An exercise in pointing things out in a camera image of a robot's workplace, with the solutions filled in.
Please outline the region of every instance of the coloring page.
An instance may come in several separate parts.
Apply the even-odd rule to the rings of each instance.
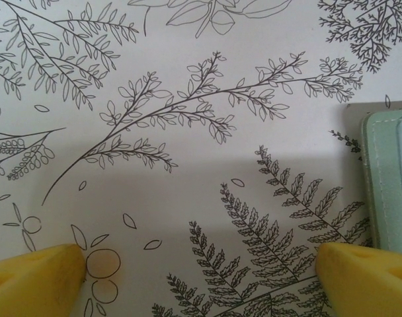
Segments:
[[[402,0],[0,0],[0,260],[77,244],[73,317],[334,316],[396,108]]]

